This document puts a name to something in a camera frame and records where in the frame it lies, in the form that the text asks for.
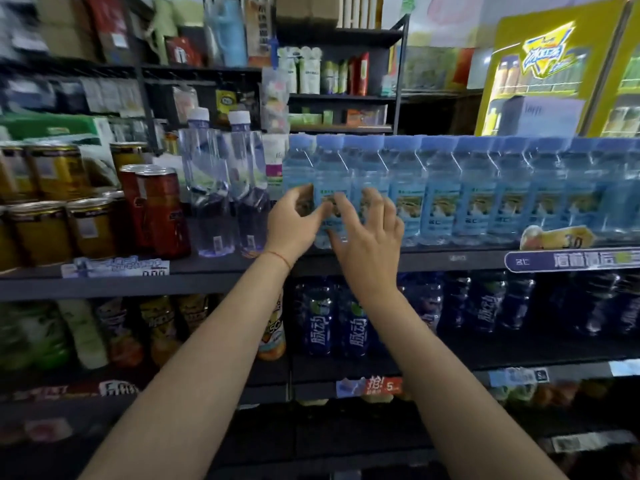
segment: left hand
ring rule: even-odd
[[[264,250],[281,255],[291,266],[311,247],[320,224],[331,215],[332,203],[323,202],[308,216],[300,217],[296,203],[312,199],[312,184],[295,187],[285,193],[269,213]]]

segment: hand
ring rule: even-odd
[[[308,184],[289,190],[269,213],[264,250],[284,257],[290,266],[311,247],[320,224],[331,215],[331,202],[323,202],[308,216],[300,217],[296,204],[313,200],[313,188],[312,184]]]
[[[366,298],[386,296],[397,290],[396,275],[404,234],[404,224],[396,217],[396,206],[391,199],[383,199],[372,188],[364,189],[363,197],[371,202],[364,226],[347,197],[343,193],[334,194],[348,242],[342,242],[336,233],[329,231],[331,247],[344,277],[361,303]]]

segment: purple shelf label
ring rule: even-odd
[[[510,251],[504,265],[512,273],[553,273],[640,267],[640,248]]]

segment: white bottle cap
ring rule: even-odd
[[[206,107],[192,107],[187,113],[188,120],[208,121],[209,110]]]
[[[229,111],[229,123],[235,125],[250,125],[251,115],[249,111]]]

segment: bottle cap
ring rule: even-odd
[[[597,138],[595,149],[601,152],[628,152],[634,138]]]
[[[187,113],[187,120],[208,121],[209,110],[206,107],[192,107]]]
[[[249,111],[229,111],[229,124],[235,125],[250,125],[251,115]]]
[[[358,140],[358,148],[361,150],[367,150],[370,152],[377,152],[385,147],[385,137],[381,134],[370,134],[367,136],[360,136]]]
[[[398,150],[400,152],[409,152],[420,148],[422,136],[393,135],[385,136],[385,148],[388,150]]]
[[[538,138],[534,141],[534,147],[539,152],[561,152],[566,150],[566,147],[569,145],[567,138],[557,136]]]
[[[421,150],[439,150],[441,152],[452,152],[456,147],[458,138],[455,136],[423,136],[420,143]]]
[[[319,134],[316,145],[326,150],[341,150],[344,146],[344,136],[338,134]]]
[[[290,148],[310,148],[313,142],[314,138],[308,134],[297,133],[289,135]]]
[[[457,152],[488,152],[493,144],[492,136],[460,136]]]
[[[573,153],[590,152],[594,141],[594,138],[583,138],[577,136],[571,140],[569,151]]]
[[[359,148],[360,138],[362,138],[362,136],[355,134],[344,135],[344,148]]]
[[[499,151],[509,153],[522,153],[529,140],[522,136],[505,136],[500,141]]]

